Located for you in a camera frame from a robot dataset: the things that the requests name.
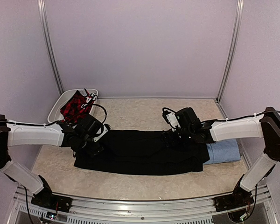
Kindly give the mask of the black long sleeve shirt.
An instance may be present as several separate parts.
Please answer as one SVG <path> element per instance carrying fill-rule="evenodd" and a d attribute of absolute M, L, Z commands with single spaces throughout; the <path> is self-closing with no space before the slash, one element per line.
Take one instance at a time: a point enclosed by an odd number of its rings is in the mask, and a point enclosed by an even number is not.
<path fill-rule="evenodd" d="M 163 131 L 110 130 L 98 142 L 103 150 L 76 153 L 74 166 L 123 175 L 178 175 L 201 172 L 210 160 L 206 144 L 192 140 L 174 146 L 165 143 Z"/>

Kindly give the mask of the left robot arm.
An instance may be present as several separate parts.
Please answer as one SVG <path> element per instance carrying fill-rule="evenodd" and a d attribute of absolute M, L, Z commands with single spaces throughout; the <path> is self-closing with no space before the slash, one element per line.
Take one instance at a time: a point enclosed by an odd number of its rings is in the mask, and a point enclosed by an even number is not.
<path fill-rule="evenodd" d="M 39 202 L 50 208 L 56 197 L 46 181 L 25 166 L 13 161 L 10 147 L 25 145 L 49 145 L 69 147 L 73 152 L 86 151 L 95 156 L 102 151 L 99 140 L 110 131 L 110 126 L 87 115 L 81 121 L 70 124 L 54 121 L 48 124 L 23 123 L 8 120 L 0 115 L 0 172 L 24 186 Z"/>

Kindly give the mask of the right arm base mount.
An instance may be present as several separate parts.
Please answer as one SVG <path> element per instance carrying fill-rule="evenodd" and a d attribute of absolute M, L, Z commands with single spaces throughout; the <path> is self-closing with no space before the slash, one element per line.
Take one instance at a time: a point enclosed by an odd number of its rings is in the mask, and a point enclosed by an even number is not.
<path fill-rule="evenodd" d="M 216 212 L 232 210 L 253 203 L 254 199 L 251 191 L 244 190 L 238 184 L 232 193 L 214 198 Z"/>

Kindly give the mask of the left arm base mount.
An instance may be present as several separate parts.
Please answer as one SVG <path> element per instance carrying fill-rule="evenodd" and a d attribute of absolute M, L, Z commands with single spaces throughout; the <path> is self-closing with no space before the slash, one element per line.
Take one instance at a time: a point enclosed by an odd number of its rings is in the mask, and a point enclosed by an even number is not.
<path fill-rule="evenodd" d="M 39 177 L 43 183 L 43 189 L 38 194 L 33 194 L 31 203 L 39 207 L 55 210 L 56 212 L 69 213 L 73 199 L 53 194 L 47 181 L 41 175 Z"/>

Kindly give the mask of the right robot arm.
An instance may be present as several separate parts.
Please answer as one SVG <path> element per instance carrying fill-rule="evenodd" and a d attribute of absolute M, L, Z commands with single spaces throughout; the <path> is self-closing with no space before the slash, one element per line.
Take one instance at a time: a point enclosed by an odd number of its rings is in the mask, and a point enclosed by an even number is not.
<path fill-rule="evenodd" d="M 170 145 L 189 140 L 213 144 L 236 139 L 247 157 L 251 156 L 248 150 L 256 147 L 258 155 L 249 161 L 249 170 L 240 179 L 239 189 L 229 197 L 233 207 L 241 206 L 248 198 L 247 192 L 252 191 L 280 162 L 280 111 L 273 107 L 238 118 L 205 121 L 201 121 L 191 107 L 179 111 L 164 107 L 162 116 L 171 128 L 164 133 L 165 142 Z"/>

